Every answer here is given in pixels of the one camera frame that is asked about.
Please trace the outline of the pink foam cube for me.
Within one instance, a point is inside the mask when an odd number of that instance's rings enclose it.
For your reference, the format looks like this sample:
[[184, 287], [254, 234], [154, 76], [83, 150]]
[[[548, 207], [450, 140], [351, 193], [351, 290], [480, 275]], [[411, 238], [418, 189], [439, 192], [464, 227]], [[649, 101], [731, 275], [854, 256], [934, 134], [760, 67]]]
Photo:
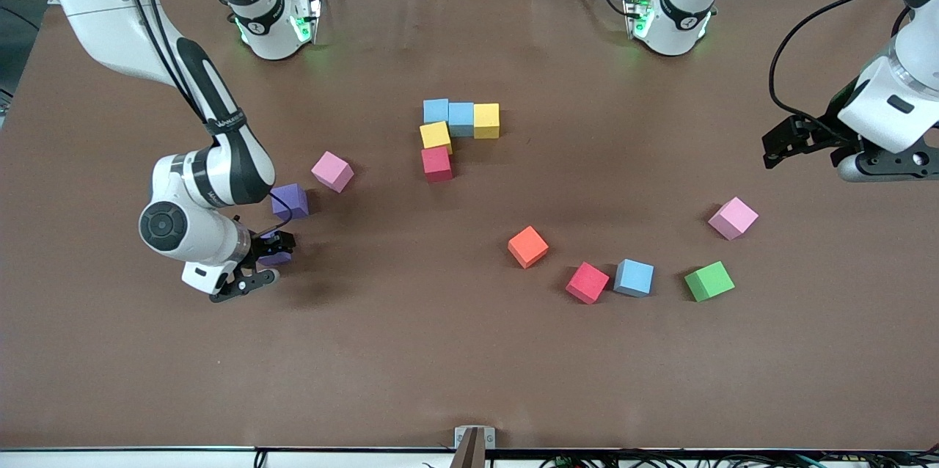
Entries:
[[336, 193], [342, 193], [354, 176], [352, 166], [329, 151], [323, 153], [310, 171], [319, 183]]
[[741, 198], [734, 197], [715, 211], [708, 224], [726, 240], [732, 241], [741, 237], [759, 216]]

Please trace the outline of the green foam cube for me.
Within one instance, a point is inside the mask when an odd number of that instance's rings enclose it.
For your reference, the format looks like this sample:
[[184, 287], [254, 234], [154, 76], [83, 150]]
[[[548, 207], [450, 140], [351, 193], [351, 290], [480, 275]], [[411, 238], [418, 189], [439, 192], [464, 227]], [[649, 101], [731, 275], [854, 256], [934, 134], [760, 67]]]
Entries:
[[722, 261], [692, 271], [685, 275], [684, 281], [698, 303], [718, 297], [737, 286]]

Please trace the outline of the red foam cube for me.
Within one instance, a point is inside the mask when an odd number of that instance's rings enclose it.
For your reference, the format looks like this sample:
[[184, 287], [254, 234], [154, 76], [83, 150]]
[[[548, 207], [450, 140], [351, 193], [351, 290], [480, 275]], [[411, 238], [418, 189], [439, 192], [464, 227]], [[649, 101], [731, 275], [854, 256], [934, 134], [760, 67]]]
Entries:
[[589, 262], [582, 262], [566, 284], [566, 292], [583, 304], [595, 304], [610, 277]]
[[429, 183], [443, 183], [453, 179], [453, 168], [450, 164], [450, 151], [447, 146], [423, 148], [420, 151], [423, 174]]

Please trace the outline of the brown table mat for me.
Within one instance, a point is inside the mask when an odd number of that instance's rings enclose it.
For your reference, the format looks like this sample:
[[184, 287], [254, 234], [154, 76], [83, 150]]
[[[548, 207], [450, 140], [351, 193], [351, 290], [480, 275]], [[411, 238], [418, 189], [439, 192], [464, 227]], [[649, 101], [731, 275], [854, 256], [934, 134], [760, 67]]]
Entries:
[[[46, 11], [0, 130], [0, 447], [436, 445], [926, 449], [939, 442], [939, 183], [765, 170], [779, 40], [835, 0], [718, 0], [650, 54], [602, 0], [326, 0], [267, 62], [217, 0], [162, 0], [312, 214], [279, 282], [225, 303], [138, 217], [207, 134], [173, 88], [91, 60]], [[423, 101], [498, 103], [423, 174]], [[342, 193], [311, 173], [329, 151]], [[726, 240], [738, 197], [760, 216]], [[521, 268], [508, 241], [549, 251]], [[622, 260], [651, 293], [613, 290]], [[698, 303], [684, 277], [737, 285]], [[610, 277], [567, 294], [582, 262]]]

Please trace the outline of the grey metal bracket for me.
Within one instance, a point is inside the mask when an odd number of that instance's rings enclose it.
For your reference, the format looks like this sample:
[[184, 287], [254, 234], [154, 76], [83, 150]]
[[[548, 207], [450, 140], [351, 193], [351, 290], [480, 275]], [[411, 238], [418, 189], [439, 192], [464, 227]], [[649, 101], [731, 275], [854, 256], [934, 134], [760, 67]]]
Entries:
[[463, 438], [472, 430], [478, 429], [479, 436], [484, 441], [484, 448], [497, 448], [497, 429], [489, 425], [460, 425], [453, 429], [453, 449], [459, 448]]

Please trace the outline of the yellow foam cube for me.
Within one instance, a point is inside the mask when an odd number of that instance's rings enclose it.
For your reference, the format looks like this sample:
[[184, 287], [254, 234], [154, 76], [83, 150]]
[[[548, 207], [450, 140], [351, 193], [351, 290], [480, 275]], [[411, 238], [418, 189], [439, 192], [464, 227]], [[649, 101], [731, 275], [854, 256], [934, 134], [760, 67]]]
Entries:
[[497, 139], [500, 137], [500, 105], [498, 103], [473, 104], [473, 138]]
[[452, 141], [446, 121], [437, 121], [436, 123], [426, 123], [420, 125], [420, 140], [425, 150], [429, 148], [443, 147], [446, 153], [453, 154]]

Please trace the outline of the orange foam cube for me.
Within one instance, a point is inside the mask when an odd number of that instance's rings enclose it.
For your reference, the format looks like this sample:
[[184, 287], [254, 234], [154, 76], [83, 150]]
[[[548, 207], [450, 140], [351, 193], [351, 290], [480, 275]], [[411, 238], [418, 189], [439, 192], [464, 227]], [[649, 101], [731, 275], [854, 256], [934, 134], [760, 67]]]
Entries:
[[531, 225], [510, 238], [507, 247], [521, 268], [533, 266], [549, 251], [549, 244]]

